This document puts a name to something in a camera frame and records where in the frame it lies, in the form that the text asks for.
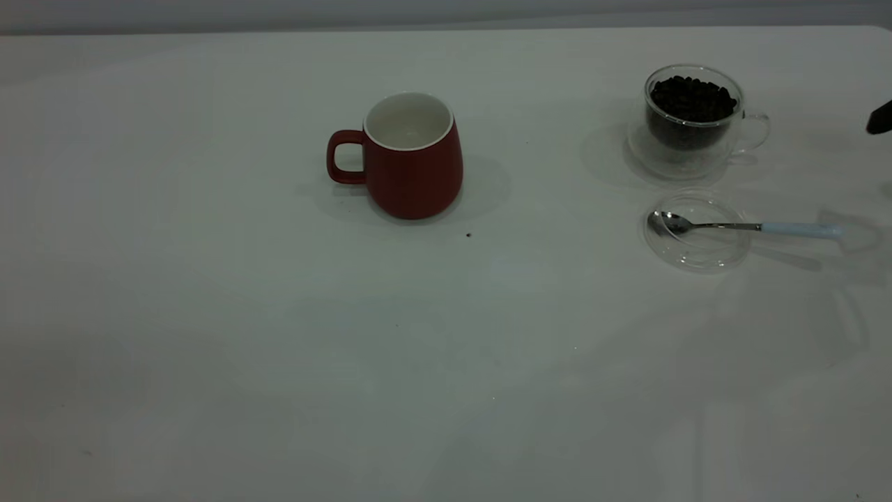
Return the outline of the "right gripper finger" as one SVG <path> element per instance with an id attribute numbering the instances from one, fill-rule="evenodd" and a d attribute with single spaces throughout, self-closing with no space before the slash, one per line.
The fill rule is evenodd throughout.
<path id="1" fill-rule="evenodd" d="M 870 114 L 866 132 L 869 135 L 882 135 L 892 130 L 892 101 L 886 102 L 885 105 L 879 106 Z"/>

